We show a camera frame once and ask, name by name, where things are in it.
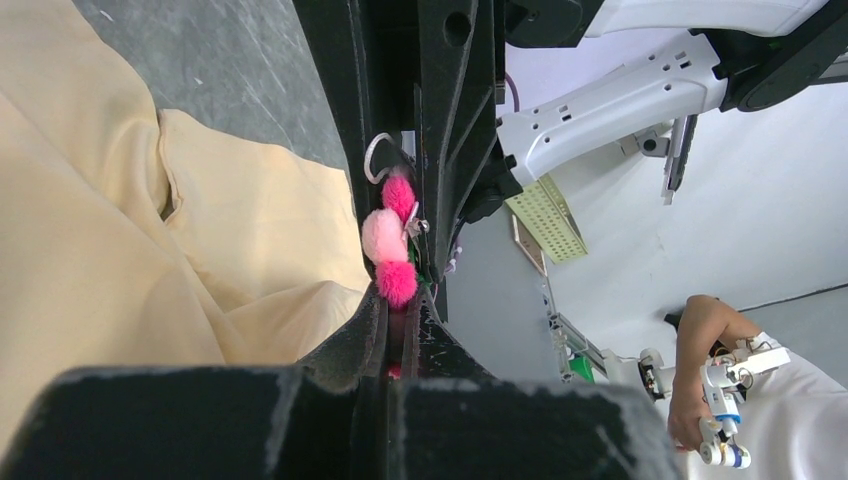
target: light pink pom-pom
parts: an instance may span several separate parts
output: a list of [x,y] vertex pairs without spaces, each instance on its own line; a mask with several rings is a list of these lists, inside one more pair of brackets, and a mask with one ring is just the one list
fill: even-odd
[[415,205],[415,192],[403,173],[393,172],[383,185],[383,206],[391,208],[406,223]]
[[362,222],[362,251],[376,264],[409,259],[403,223],[394,210],[374,210]]
[[415,266],[409,262],[385,262],[377,265],[377,289],[395,309],[404,307],[418,289]]

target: white shirt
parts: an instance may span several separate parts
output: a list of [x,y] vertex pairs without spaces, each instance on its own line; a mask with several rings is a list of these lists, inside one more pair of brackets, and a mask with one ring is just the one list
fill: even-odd
[[[780,345],[765,333],[753,345],[761,342]],[[705,465],[697,452],[684,453],[688,479],[848,479],[848,391],[791,351],[789,357],[790,363],[756,376],[739,406],[736,441],[751,453],[751,466]]]

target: metal rod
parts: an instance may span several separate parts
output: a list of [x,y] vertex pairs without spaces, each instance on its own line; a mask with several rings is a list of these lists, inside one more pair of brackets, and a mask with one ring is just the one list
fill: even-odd
[[601,372],[604,376],[607,375],[607,369],[604,367],[604,357],[601,355],[601,351],[598,347],[595,346],[592,342],[590,342],[585,335],[580,333],[571,322],[568,321],[567,318],[563,317],[561,313],[557,314],[559,316],[558,321],[562,325],[562,328],[565,330],[566,334],[566,344],[572,351],[576,353],[580,353],[587,359],[589,359],[589,363],[592,364],[596,370]]
[[668,148],[665,164],[666,183],[663,196],[666,199],[666,205],[671,204],[674,193],[683,182],[683,173],[686,171],[686,161],[689,159],[689,149],[692,146],[697,123],[697,115],[680,117],[674,121],[671,129],[671,145]]

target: white robotic arm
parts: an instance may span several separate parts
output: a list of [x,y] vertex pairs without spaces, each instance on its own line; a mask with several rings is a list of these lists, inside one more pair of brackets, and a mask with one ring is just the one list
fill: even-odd
[[[828,75],[845,76],[845,69],[834,70],[848,64],[838,58],[848,45],[844,0],[604,0],[585,34],[671,26],[719,30],[681,33],[596,82],[501,117],[498,137],[504,154],[515,158],[512,174],[520,185],[586,152],[675,120],[676,136],[670,144],[664,139],[668,148],[654,155],[667,157],[667,175],[679,170],[671,172],[677,179],[666,182],[674,191],[696,115],[714,108],[761,110],[810,84],[827,83],[821,79]],[[786,36],[762,38],[777,35]]]
[[558,165],[670,119],[717,108],[726,80],[704,35],[683,33],[656,53],[536,108],[501,117],[498,137],[527,186]]
[[[737,346],[733,352],[711,358],[701,367],[704,400],[712,417],[700,420],[703,442],[698,453],[708,465],[734,468],[751,465],[751,454],[735,439],[742,423],[739,386],[790,361],[789,352],[783,347],[754,347],[744,340],[737,342]],[[639,360],[622,361],[609,350],[602,354],[610,382],[642,386],[653,400],[673,394],[674,367],[665,367],[656,350],[644,350]]]
[[718,28],[760,37],[787,35],[827,0],[604,0],[587,37],[636,28]]

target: yellow fabric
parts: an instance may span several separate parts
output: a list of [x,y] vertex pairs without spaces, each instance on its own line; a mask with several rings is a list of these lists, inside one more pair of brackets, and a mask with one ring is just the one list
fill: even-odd
[[290,363],[351,316],[343,172],[157,121],[70,0],[0,0],[0,65],[0,453],[69,368]]

